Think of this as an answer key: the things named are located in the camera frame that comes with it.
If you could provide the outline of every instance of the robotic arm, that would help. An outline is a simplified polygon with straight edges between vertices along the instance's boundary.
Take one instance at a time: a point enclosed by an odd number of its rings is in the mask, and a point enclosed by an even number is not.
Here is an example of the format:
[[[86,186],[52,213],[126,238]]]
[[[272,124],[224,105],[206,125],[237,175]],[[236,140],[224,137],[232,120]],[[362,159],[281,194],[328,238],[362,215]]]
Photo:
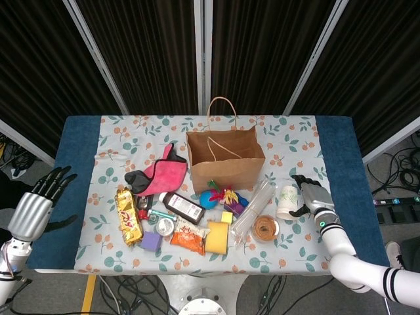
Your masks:
[[[40,238],[42,233],[69,225],[77,218],[73,215],[62,222],[48,223],[64,189],[77,177],[76,174],[72,174],[62,179],[70,168],[67,166],[63,169],[53,169],[19,201],[8,226],[12,239],[3,244],[0,253],[0,314],[11,304],[12,298],[8,297],[16,282],[24,282],[18,292],[30,283],[17,274],[23,269],[32,252],[31,243]]]
[[[305,206],[290,211],[294,217],[312,213],[331,260],[329,270],[334,278],[357,293],[373,289],[383,297],[420,308],[420,274],[378,266],[361,261],[334,211],[329,192],[317,181],[293,175],[301,189]]]

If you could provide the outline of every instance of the bottle label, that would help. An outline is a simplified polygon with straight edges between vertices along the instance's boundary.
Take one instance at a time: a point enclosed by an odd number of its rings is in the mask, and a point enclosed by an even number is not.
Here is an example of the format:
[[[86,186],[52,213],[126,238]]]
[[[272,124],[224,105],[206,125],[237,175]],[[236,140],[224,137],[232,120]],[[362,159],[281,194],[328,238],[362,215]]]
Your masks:
[[[197,220],[200,215],[201,208],[197,207],[193,203],[190,203],[188,200],[185,200],[177,195],[174,195],[168,202],[172,208],[188,215],[193,220]]]

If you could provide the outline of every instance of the yellow snack wrapper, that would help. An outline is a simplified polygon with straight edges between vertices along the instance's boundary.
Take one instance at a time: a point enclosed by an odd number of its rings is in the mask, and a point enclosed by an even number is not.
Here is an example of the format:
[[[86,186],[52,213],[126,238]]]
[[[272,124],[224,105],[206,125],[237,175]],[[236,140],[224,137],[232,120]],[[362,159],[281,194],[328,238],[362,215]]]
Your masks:
[[[143,238],[143,230],[137,219],[133,195],[128,188],[118,190],[115,195],[119,223],[124,242],[130,246]]]

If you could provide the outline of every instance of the table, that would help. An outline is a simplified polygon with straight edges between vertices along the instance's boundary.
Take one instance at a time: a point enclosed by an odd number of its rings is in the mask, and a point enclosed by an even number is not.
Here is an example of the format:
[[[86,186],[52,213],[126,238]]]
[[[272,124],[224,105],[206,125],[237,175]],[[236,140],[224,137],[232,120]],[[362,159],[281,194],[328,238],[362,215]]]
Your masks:
[[[213,117],[211,123],[215,126],[212,125],[212,129],[226,130],[231,127],[231,120],[231,116]],[[145,168],[171,141],[176,141],[177,152],[186,157],[184,132],[202,131],[206,125],[207,119],[203,116],[69,117],[56,166],[71,165],[79,177],[62,196],[52,220],[65,219],[72,213],[77,213],[79,218],[71,226],[44,234],[36,241],[29,267],[100,274],[328,273],[329,257],[308,215],[297,222],[282,222],[283,237],[280,235],[270,244],[260,244],[249,238],[236,249],[230,241],[227,255],[201,257],[169,245],[168,240],[157,253],[125,246],[121,232],[114,224],[117,215],[111,200],[118,185],[124,184],[126,169]],[[247,129],[252,125],[257,127],[258,141],[266,154],[261,178],[271,178],[279,187],[292,184],[290,176],[294,172],[317,178],[323,186],[330,188],[336,211],[359,257],[370,263],[387,265],[351,119],[239,117],[239,128]],[[180,193],[196,198],[189,175]],[[273,213],[275,204],[274,199],[264,213]],[[154,207],[164,209],[158,203]],[[211,210],[202,222],[219,217],[220,211]],[[153,226],[143,226],[153,230]]]

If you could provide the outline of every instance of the yellow sponge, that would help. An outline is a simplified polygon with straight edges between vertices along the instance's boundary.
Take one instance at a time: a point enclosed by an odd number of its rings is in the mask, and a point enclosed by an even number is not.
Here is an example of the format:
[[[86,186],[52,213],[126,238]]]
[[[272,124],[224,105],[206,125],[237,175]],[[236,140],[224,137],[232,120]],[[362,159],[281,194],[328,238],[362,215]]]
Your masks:
[[[208,253],[226,254],[228,247],[228,229],[225,222],[209,221],[210,233],[205,238],[205,251]]]
[[[220,221],[231,225],[232,224],[232,219],[233,219],[233,213],[232,212],[228,212],[228,211],[223,211],[222,212],[222,219]]]

